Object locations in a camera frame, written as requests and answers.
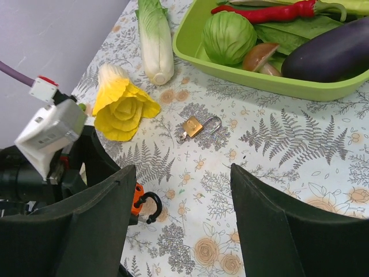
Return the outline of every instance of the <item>red chili pepper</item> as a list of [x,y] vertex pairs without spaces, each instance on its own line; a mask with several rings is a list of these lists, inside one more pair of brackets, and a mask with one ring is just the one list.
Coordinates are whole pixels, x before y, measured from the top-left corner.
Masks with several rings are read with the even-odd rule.
[[341,21],[346,20],[347,12],[343,5],[323,3],[320,0],[303,0],[289,6],[276,6],[259,10],[238,10],[231,6],[221,5],[212,10],[212,14],[227,11],[240,14],[251,24],[261,24],[271,21],[292,21],[297,17],[314,17],[326,9],[336,8],[341,11]]

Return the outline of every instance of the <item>orange clip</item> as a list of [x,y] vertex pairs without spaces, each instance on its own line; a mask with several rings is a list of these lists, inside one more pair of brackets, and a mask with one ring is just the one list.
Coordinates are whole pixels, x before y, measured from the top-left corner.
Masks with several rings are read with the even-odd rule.
[[140,207],[135,208],[134,203],[136,203],[144,194],[145,194],[144,187],[140,185],[139,183],[136,183],[136,189],[134,190],[134,197],[133,197],[133,203],[132,203],[132,209],[131,209],[131,213],[135,216],[140,214],[141,209],[142,209],[142,204],[140,205]]

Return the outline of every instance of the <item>tablecloth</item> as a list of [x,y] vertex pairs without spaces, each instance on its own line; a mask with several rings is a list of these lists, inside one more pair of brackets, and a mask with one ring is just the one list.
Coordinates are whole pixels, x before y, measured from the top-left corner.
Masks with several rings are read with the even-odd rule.
[[[161,2],[174,33],[191,0]],[[138,181],[164,204],[156,223],[129,227],[122,263],[134,276],[245,276],[229,189],[232,163],[318,208],[369,215],[368,83],[345,99],[310,102],[229,83],[175,57],[173,79],[156,87],[142,68],[136,8],[130,1],[73,92],[94,105],[99,66],[110,62],[161,104],[131,141],[99,135],[120,166],[136,164]],[[223,126],[211,136],[211,123],[178,144],[192,115],[200,122],[217,115]],[[149,201],[142,214],[154,210]]]

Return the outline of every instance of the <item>green cabbage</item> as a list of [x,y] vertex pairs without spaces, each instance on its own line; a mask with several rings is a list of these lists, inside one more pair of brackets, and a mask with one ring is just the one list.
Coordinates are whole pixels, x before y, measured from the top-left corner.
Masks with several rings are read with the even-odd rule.
[[209,59],[220,65],[235,65],[256,44],[257,34],[252,24],[234,12],[214,14],[205,23],[202,45]]

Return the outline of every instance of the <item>gray wall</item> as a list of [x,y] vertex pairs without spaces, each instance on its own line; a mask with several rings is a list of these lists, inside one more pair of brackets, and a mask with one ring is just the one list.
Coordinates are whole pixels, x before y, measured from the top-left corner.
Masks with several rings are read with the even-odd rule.
[[[0,0],[0,60],[70,94],[129,0]],[[0,148],[44,103],[0,72]]]

